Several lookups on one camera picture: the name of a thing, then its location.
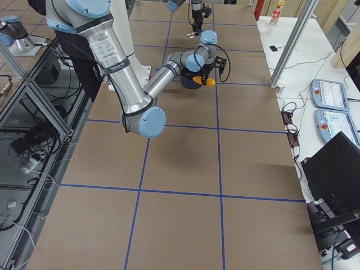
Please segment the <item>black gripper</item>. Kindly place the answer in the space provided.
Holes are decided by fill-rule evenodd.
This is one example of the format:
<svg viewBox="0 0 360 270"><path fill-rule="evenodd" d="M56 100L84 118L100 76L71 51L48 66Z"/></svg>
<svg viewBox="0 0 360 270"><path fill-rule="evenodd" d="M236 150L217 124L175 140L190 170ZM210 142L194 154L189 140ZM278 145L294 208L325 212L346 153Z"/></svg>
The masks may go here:
<svg viewBox="0 0 360 270"><path fill-rule="evenodd" d="M191 15L193 22L192 31L195 34L201 34L202 32L202 24L205 18L208 18L212 14L212 9L210 6L205 5L192 5L191 6Z"/></svg>
<svg viewBox="0 0 360 270"><path fill-rule="evenodd" d="M201 84L204 84L205 86L208 85L209 73L214 68L217 68L218 72L219 72L219 75L222 75L226 65L227 65L227 60L225 58L222 58L222 57L219 57L219 56L216 56L212 63L205 64L201 68Z"/></svg>

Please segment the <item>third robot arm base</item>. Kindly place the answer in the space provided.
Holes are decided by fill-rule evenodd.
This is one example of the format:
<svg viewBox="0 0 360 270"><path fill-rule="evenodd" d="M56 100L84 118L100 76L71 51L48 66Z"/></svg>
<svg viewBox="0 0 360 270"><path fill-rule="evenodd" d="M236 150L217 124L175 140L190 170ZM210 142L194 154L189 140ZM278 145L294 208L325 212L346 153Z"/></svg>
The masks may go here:
<svg viewBox="0 0 360 270"><path fill-rule="evenodd" d="M36 45L20 19L15 15L1 18L1 42L13 56L35 57L42 43Z"/></svg>

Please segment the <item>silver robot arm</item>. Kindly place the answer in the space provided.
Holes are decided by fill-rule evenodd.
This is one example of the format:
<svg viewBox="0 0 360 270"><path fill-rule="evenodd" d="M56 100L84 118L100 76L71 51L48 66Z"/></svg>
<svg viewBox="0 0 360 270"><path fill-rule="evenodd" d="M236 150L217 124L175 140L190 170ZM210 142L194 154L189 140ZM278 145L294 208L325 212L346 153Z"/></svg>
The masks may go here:
<svg viewBox="0 0 360 270"><path fill-rule="evenodd" d="M141 85L123 45L131 44L128 13L122 1L46 1L46 19L50 28L84 37L102 72L110 79L118 95L126 132L143 137L158 136L166 124L165 112L154 105L165 87L184 69L195 75L200 85L213 85L209 72L223 71L229 59L216 55L216 32L201 33L192 51L176 52L146 84Z"/></svg>
<svg viewBox="0 0 360 270"><path fill-rule="evenodd" d="M169 0L165 1L168 10L171 13L176 12L185 0ZM208 18L212 14L210 6L206 6L201 0L188 1L188 22L192 26L192 32L194 35L199 36L203 30L202 25L205 18Z"/></svg>

